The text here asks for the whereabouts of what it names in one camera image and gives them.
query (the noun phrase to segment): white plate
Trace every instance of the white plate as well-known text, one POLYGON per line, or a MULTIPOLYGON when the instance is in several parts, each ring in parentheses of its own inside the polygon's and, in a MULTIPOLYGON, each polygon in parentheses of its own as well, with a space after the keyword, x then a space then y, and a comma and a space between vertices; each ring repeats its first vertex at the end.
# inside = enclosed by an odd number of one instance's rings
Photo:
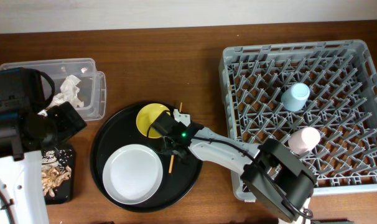
POLYGON ((115 151, 103 170, 108 195, 119 203, 134 205, 149 199, 162 180, 162 163, 150 148, 131 144, 115 151))

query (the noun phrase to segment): gray dish rack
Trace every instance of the gray dish rack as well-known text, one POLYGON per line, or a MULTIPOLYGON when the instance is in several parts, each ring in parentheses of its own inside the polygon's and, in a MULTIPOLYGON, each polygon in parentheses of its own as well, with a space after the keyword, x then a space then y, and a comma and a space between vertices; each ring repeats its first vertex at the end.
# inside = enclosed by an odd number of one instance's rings
MULTIPOLYGON (((300 156, 317 176, 314 195, 377 191, 377 73, 362 40, 228 47, 219 74, 230 138, 287 145, 315 127, 322 140, 300 156), (297 82, 309 99, 286 111, 279 97, 297 82)), ((231 178, 238 199, 256 200, 237 173, 231 178)))

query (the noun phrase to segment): plastic container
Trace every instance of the plastic container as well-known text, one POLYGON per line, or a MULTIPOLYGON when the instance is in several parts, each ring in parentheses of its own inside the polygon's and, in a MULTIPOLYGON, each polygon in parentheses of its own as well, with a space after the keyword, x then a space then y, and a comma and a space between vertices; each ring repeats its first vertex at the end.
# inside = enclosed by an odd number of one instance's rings
MULTIPOLYGON (((377 73, 362 40, 228 47, 219 74, 230 138, 287 146, 291 134, 316 128, 321 141, 299 156, 317 177, 314 195, 377 191, 377 73), (295 83, 310 96, 288 111, 279 98, 295 83)), ((231 178, 234 195, 254 202, 231 178)))
MULTIPOLYGON (((106 111, 106 77, 96 69, 92 58, 73 58, 60 60, 42 60, 33 62, 4 63, 0 70, 10 68, 33 68, 49 75, 55 83, 55 94, 60 93, 60 86, 69 75, 78 77, 81 82, 78 98, 83 101, 82 108, 75 108, 85 121, 104 118, 106 111)), ((49 84, 42 79, 45 96, 50 95, 49 84)))

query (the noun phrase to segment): wooden stick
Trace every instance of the wooden stick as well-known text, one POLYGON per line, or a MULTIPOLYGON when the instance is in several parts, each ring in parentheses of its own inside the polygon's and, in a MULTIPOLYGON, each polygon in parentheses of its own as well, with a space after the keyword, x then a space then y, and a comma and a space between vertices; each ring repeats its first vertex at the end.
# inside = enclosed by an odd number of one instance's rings
MULTIPOLYGON (((180 103, 180 107, 179 107, 179 113, 182 112, 182 106, 183 106, 183 103, 180 103)), ((174 159, 175 159, 175 155, 171 155, 170 156, 170 164, 169 164, 169 173, 171 174, 172 173, 172 168, 174 166, 174 159)))
POLYGON ((175 159, 175 155, 171 155, 170 156, 170 164, 169 164, 169 173, 171 174, 172 173, 172 168, 174 166, 174 159, 175 159))

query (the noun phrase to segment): black dish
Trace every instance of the black dish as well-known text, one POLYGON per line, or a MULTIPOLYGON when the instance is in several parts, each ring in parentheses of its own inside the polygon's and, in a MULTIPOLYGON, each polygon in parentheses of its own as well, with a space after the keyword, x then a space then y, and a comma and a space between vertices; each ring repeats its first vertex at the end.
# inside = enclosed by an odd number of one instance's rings
MULTIPOLYGON (((169 174, 170 156, 157 154, 162 162, 163 176, 161 185, 151 198, 136 205, 125 205, 107 194, 103 185, 103 169, 112 153, 129 144, 147 146, 147 141, 150 141, 151 147, 164 144, 162 138, 147 140, 147 137, 143 136, 136 127, 138 112, 149 103, 158 102, 137 103, 112 115, 98 131, 90 152, 90 170, 100 192, 115 205, 132 212, 155 212, 178 202, 193 187, 202 168, 202 161, 192 154, 184 160, 175 156, 173 171, 169 174)), ((175 109, 171 105, 162 104, 171 112, 175 109)))
POLYGON ((64 167, 69 166, 72 170, 69 180, 64 180, 62 184, 53 189, 55 197, 51 197, 49 193, 45 196, 45 203, 47 205, 56 205, 69 202, 72 199, 73 193, 73 178, 75 176, 75 150, 70 144, 62 144, 57 146, 60 153, 58 162, 64 167))

